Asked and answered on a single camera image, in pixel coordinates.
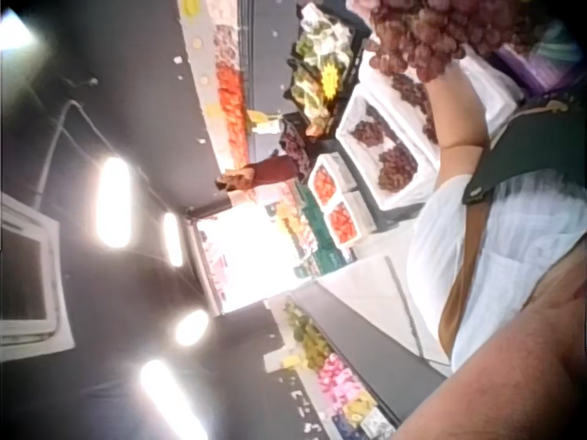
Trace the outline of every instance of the shop assistant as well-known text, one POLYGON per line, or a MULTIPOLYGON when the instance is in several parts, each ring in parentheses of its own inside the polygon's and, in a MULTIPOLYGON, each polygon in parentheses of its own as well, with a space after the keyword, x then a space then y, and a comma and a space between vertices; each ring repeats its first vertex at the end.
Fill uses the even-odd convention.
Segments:
POLYGON ((226 170, 216 179, 218 190, 247 191, 262 185, 286 182, 299 176, 290 156, 278 156, 277 152, 261 162, 250 163, 239 170, 226 170))

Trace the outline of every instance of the hand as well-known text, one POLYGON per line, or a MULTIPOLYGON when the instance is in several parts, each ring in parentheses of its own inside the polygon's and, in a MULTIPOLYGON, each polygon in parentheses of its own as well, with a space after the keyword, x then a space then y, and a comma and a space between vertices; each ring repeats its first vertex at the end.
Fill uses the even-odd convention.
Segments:
POLYGON ((379 7, 381 0, 347 0, 347 9, 363 19, 367 25, 371 25, 371 11, 379 7))

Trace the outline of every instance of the white shirt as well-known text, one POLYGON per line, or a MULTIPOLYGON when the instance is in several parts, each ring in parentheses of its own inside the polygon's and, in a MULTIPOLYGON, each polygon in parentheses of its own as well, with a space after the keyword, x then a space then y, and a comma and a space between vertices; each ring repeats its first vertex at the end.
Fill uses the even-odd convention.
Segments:
MULTIPOLYGON (((470 175, 446 181, 419 216, 407 262, 410 293, 436 338, 463 259, 470 175)), ((458 369, 518 314, 540 277, 587 231, 587 192, 553 170, 501 183, 494 192, 470 297, 453 347, 458 369)))

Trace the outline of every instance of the cable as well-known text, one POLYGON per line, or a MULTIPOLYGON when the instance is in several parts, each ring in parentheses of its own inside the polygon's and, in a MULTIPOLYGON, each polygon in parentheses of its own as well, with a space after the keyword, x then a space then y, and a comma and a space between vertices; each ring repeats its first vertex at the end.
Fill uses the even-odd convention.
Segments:
MULTIPOLYGON (((39 100, 39 97, 34 93, 34 91, 31 91, 37 98, 37 101, 39 101, 39 103, 44 107, 43 103, 39 100)), ((98 129, 97 126, 95 126, 94 122, 92 121, 92 119, 90 119, 90 116, 88 116, 84 110, 83 107, 80 103, 78 103, 77 101, 74 101, 73 99, 67 101, 67 103, 65 103, 65 105, 63 106, 63 108, 61 109, 60 112, 60 116, 59 118, 54 121, 57 128, 55 129, 55 133, 53 134, 53 138, 51 139, 50 142, 50 146, 49 146, 49 150, 47 151, 47 156, 45 157, 45 161, 43 163, 43 169, 41 170, 41 174, 39 177, 39 182, 37 184, 37 190, 35 191, 35 197, 33 199, 33 208, 36 209, 37 211, 40 208, 40 204, 42 202, 43 199, 43 194, 45 192, 45 187, 47 186, 47 179, 49 178, 49 171, 50 171, 50 166, 53 160, 53 156, 55 154, 55 149, 57 148, 58 145, 58 141, 59 138, 61 136, 61 132, 65 132, 65 128, 64 128, 64 124, 65 124, 65 118, 70 110, 70 108, 75 107, 78 112, 80 113, 80 115, 82 115, 83 119, 85 120, 85 122, 90 126, 90 128, 94 131, 94 133, 100 138, 100 140, 104 143, 104 145, 106 145, 108 147, 108 149, 116 154, 117 156, 120 156, 120 154, 117 152, 116 148, 114 148, 112 146, 112 144, 108 141, 108 139, 102 134, 102 132, 98 129)), ((72 141, 72 136, 69 135, 68 139, 72 141)), ((72 144, 80 151, 83 152, 84 156, 87 159, 90 159, 91 156, 89 156, 82 147, 80 147, 75 141, 72 141, 72 144)), ((147 178, 147 176, 142 172, 142 170, 139 170, 139 174, 141 175, 141 177, 147 181, 147 186, 149 188, 149 193, 163 206, 163 208, 167 211, 172 211, 172 209, 170 208, 170 206, 165 203, 165 201, 155 192, 155 190, 153 190, 153 188, 150 186, 150 182, 149 179, 147 178)))

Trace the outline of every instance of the market stall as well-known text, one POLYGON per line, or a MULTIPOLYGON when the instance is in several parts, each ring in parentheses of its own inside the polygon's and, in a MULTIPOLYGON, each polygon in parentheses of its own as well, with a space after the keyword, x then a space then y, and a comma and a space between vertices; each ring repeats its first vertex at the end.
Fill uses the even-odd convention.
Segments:
POLYGON ((297 373, 329 438, 389 438, 397 426, 395 416, 373 397, 305 311, 287 294, 271 298, 268 305, 284 341, 282 349, 265 356, 268 372, 297 373))

